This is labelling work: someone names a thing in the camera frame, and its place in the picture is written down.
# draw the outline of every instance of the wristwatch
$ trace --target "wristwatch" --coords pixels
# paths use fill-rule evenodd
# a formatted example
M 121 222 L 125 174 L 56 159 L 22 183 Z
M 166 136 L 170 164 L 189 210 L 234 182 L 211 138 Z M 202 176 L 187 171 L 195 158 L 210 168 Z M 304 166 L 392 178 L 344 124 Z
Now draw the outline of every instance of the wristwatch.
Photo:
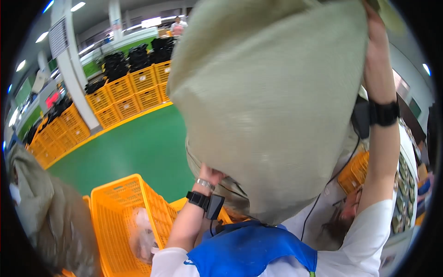
M 209 182 L 206 181 L 206 180 L 203 180 L 203 179 L 197 178 L 197 179 L 195 180 L 195 182 L 196 182 L 196 183 L 199 183 L 199 184 L 202 185 L 202 186 L 207 187 L 207 188 L 210 189 L 211 191 L 214 191 L 214 190 L 215 190 L 215 186 L 214 186 L 213 184 L 209 183 Z
M 378 104 L 369 99 L 369 124 L 388 127 L 393 125 L 400 117 L 400 106 L 397 101 L 389 104 Z
M 189 203 L 194 204 L 202 208 L 204 211 L 208 210 L 209 197 L 196 191 L 188 191 L 186 198 L 189 199 Z

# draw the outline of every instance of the window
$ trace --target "window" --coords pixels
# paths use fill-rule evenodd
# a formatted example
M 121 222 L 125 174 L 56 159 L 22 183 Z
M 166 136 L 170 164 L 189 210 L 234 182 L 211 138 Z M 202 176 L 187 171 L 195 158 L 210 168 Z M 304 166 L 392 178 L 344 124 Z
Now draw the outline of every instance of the window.
M 403 98 L 403 100 L 406 100 L 406 97 L 408 96 L 409 92 L 409 85 L 394 69 L 392 69 L 392 72 L 394 73 L 395 90 L 398 93 L 398 95 L 400 95 L 401 98 Z
M 414 116 L 418 119 L 418 117 L 421 114 L 421 109 L 418 106 L 417 102 L 414 100 L 414 98 L 412 98 L 411 101 L 409 102 L 409 108 L 411 109 Z

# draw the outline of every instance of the green floor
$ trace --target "green floor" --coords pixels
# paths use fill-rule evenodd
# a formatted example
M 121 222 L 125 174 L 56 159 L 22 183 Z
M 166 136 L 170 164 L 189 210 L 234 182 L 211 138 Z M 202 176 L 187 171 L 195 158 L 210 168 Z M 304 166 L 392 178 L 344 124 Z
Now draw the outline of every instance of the green floor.
M 194 183 L 186 161 L 186 127 L 168 106 L 119 126 L 73 151 L 48 171 L 82 195 L 138 173 L 166 201 L 186 196 Z

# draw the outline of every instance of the yellow floor line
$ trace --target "yellow floor line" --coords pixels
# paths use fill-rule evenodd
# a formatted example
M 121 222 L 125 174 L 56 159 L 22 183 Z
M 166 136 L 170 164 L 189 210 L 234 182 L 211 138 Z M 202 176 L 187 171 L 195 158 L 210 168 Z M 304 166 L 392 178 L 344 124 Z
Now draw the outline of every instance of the yellow floor line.
M 146 111 L 144 111 L 144 112 L 142 112 L 142 113 L 136 114 L 135 116 L 132 116 L 132 117 L 126 118 L 125 120 L 122 120 L 122 121 L 120 121 L 119 123 L 116 123 L 116 124 L 114 124 L 114 125 L 112 125 L 112 126 L 106 128 L 106 129 L 104 129 L 103 131 L 99 131 L 99 132 L 96 133 L 95 135 L 92 135 L 92 136 L 88 137 L 87 139 L 85 139 L 84 141 L 80 142 L 79 144 L 77 144 L 77 145 L 74 146 L 73 148 L 71 148 L 71 149 L 69 149 L 68 151 L 64 152 L 63 155 L 61 155 L 61 156 L 58 157 L 57 159 L 53 160 L 49 165 L 47 165 L 47 166 L 45 167 L 45 169 L 50 168 L 53 164 L 55 164 L 56 162 L 58 162 L 59 160 L 61 160 L 62 158 L 64 158 L 64 157 L 65 157 L 66 155 L 68 155 L 69 153 L 73 152 L 74 150 L 78 149 L 79 147 L 82 147 L 83 145 L 85 145 L 85 144 L 87 144 L 88 142 L 90 142 L 91 140 L 93 140 L 93 139 L 95 139 L 95 138 L 97 138 L 97 137 L 103 135 L 104 133 L 109 132 L 109 131 L 111 131 L 112 129 L 117 128 L 118 126 L 121 126 L 121 125 L 123 125 L 123 124 L 125 124 L 125 123 L 128 123 L 128 122 L 130 122 L 131 120 L 134 120 L 134 119 L 136 119 L 136 118 L 139 118 L 139 117 L 141 117 L 141 116 L 143 116 L 143 115 L 145 115 L 145 114 L 155 112 L 155 111 L 157 111 L 157 110 L 159 110 L 159 109 L 161 109 L 161 108 L 168 107 L 168 106 L 170 106 L 170 105 L 172 105 L 172 102 L 166 102 L 166 103 L 163 103 L 163 104 L 158 105 L 158 106 L 156 106 L 156 107 L 154 107 L 154 108 L 152 108 L 152 109 L 148 109 L 148 110 L 146 110 Z

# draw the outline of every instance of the air vent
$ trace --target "air vent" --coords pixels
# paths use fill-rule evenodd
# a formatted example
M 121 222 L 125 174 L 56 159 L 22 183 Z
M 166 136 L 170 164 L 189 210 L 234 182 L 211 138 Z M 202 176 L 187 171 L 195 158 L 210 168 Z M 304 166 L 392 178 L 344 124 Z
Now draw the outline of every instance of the air vent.
M 60 19 L 49 30 L 49 44 L 51 46 L 52 58 L 55 59 L 66 48 L 68 48 L 68 36 L 66 34 L 66 18 Z

